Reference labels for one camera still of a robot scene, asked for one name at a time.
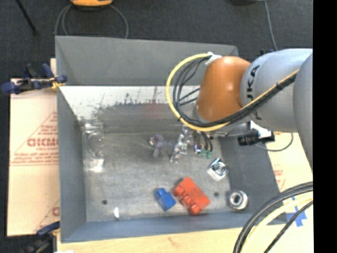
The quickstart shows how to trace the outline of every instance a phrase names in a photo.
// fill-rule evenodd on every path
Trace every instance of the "blue clamp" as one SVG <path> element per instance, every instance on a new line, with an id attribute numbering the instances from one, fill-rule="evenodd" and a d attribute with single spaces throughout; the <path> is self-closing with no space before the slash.
<path id="1" fill-rule="evenodd" d="M 166 190 L 163 188 L 157 189 L 155 194 L 160 206 L 163 208 L 164 211 L 169 210 L 169 208 L 173 207 L 176 204 L 176 201 L 171 193 L 166 192 Z"/>
<path id="2" fill-rule="evenodd" d="M 7 94 L 20 94 L 23 92 L 28 92 L 32 90 L 39 90 L 48 87 L 58 87 L 59 85 L 64 84 L 68 78 L 66 75 L 56 76 L 52 72 L 51 68 L 44 63 L 42 65 L 43 75 L 39 75 L 38 78 L 47 78 L 46 80 L 32 80 L 33 75 L 36 75 L 36 72 L 32 68 L 31 64 L 26 65 L 24 70 L 24 78 L 14 82 L 6 82 L 1 85 L 1 90 Z"/>

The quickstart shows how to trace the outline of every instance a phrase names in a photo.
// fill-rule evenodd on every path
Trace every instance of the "metal part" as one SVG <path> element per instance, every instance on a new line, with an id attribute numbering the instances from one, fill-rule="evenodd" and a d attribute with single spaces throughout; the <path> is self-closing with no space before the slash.
<path id="1" fill-rule="evenodd" d="M 248 205 L 248 196 L 241 190 L 234 190 L 229 197 L 229 206 L 236 210 L 243 210 Z"/>
<path id="2" fill-rule="evenodd" d="M 174 146 L 173 153 L 171 155 L 171 162 L 178 163 L 178 158 L 182 154 L 187 154 L 187 149 L 192 142 L 192 130 L 185 125 L 182 125 L 181 133 L 178 136 L 176 145 Z"/>
<path id="3" fill-rule="evenodd" d="M 104 163 L 103 123 L 82 122 L 83 165 L 87 170 L 101 172 Z"/>
<path id="4" fill-rule="evenodd" d="M 208 167 L 207 172 L 216 181 L 220 181 L 228 174 L 228 166 L 220 158 L 215 159 Z"/>
<path id="5" fill-rule="evenodd" d="M 156 134 L 151 137 L 150 145 L 155 148 L 152 154 L 154 158 L 159 158 L 163 155 L 170 157 L 172 155 L 174 144 L 172 141 L 165 139 L 161 134 Z"/>

